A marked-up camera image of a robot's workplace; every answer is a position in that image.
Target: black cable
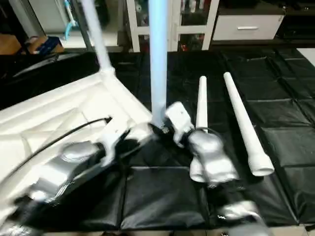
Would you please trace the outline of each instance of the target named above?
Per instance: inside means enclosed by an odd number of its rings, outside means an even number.
[[[49,148],[50,146],[52,146],[53,144],[55,144],[56,142],[60,141],[61,139],[65,138],[66,136],[69,136],[70,134],[78,131],[79,129],[82,129],[85,126],[88,126],[90,124],[99,122],[99,121],[106,121],[106,118],[101,118],[101,119],[95,119],[92,121],[89,121],[85,124],[82,124],[68,132],[66,132],[65,134],[61,135],[60,137],[56,138],[55,140],[47,143],[46,145],[42,146],[41,148],[39,148],[38,150],[36,150],[34,153],[32,153],[30,156],[28,156],[28,158],[26,158],[22,163],[20,163],[16,168],[14,168],[4,179],[3,181],[0,183],[0,189],[3,187],[3,185],[5,184],[5,182],[8,181],[8,179],[10,179],[16,172],[19,171],[20,168],[22,168],[26,163],[28,163],[30,160],[33,159],[33,157],[35,157],[36,155],[38,155],[39,153],[41,153],[42,151],[44,151],[45,149]]]
[[[217,135],[219,138],[221,138],[222,139],[222,136],[221,136],[221,134],[219,134],[217,131],[215,131],[215,130],[213,130],[213,129],[211,129],[211,128],[208,128],[208,127],[197,127],[197,128],[195,128],[191,133],[194,133],[195,131],[197,131],[197,130],[208,130],[208,131],[210,131],[210,132],[212,132],[212,133],[214,133],[215,135]]]

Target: black leather mat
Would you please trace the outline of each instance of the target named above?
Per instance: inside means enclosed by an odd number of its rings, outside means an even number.
[[[149,55],[111,54],[110,57],[118,79],[150,109]],[[62,73],[60,64],[52,64],[46,66],[49,73],[42,68],[40,73],[21,76],[30,91],[16,95],[8,104],[97,71],[91,58],[94,56],[85,54],[63,61],[62,67],[71,70]],[[80,72],[84,66],[85,73]],[[259,139],[276,168],[268,177],[258,178],[250,173],[224,85],[225,71],[231,72]],[[181,101],[193,122],[201,75],[208,78],[209,126],[224,137],[226,150],[267,224],[315,223],[315,68],[297,50],[291,49],[170,53],[167,104]],[[21,87],[17,82],[9,89],[20,91]],[[60,221],[50,221],[53,226],[46,227],[84,231],[221,227],[214,214],[216,203],[208,200],[210,196],[203,185],[189,178],[190,160],[189,154],[170,142],[151,142],[130,158],[128,173],[117,175],[114,187],[102,188],[104,177],[86,187],[89,191],[83,191],[86,194],[82,193],[82,201],[68,205],[67,212],[82,209],[70,223],[63,224],[66,221],[60,216]],[[80,207],[82,202],[88,202],[89,207]]]

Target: drawer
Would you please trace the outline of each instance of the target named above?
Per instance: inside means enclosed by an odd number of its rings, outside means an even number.
[[[219,16],[213,40],[273,39],[283,15]]]

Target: white pole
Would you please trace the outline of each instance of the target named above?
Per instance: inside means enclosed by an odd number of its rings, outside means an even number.
[[[241,130],[248,153],[248,164],[254,176],[267,176],[275,170],[269,156],[264,152],[252,122],[246,112],[232,76],[224,73],[224,81],[234,109],[235,117]]]
[[[207,77],[199,79],[196,127],[208,127]]]
[[[94,41],[100,70],[110,69],[112,68],[112,65],[103,42],[102,30],[95,9],[94,0],[81,0],[81,3],[83,6],[85,18],[87,19],[91,37]]]
[[[166,110],[168,0],[149,0],[152,123],[163,125]]]
[[[196,128],[198,127],[208,127],[207,77],[205,76],[199,79]],[[194,157],[190,164],[190,178],[196,182],[205,182],[202,168],[198,158]]]

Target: blue object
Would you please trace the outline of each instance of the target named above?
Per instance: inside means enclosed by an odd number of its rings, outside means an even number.
[[[49,54],[58,44],[61,44],[58,37],[49,36],[46,42],[36,48],[35,51],[37,51],[40,55],[46,55]]]
[[[152,122],[163,125],[166,110],[168,0],[149,0]]]
[[[69,14],[69,18],[70,18],[70,22],[67,24],[66,28],[65,28],[65,32],[64,32],[64,37],[66,40],[69,39],[69,33],[72,29],[72,27],[76,27],[76,26],[79,26],[78,22],[76,22],[74,19],[73,19],[73,16],[72,16],[72,13],[71,13],[71,9],[70,9],[70,3],[68,0],[64,0],[64,5],[67,9],[67,12]]]
[[[65,28],[65,32],[64,32],[64,37],[65,37],[66,40],[69,39],[69,33],[70,33],[72,27],[76,27],[76,26],[79,26],[77,22],[75,22],[75,25],[73,25],[72,22],[69,22],[67,24],[67,27]]]

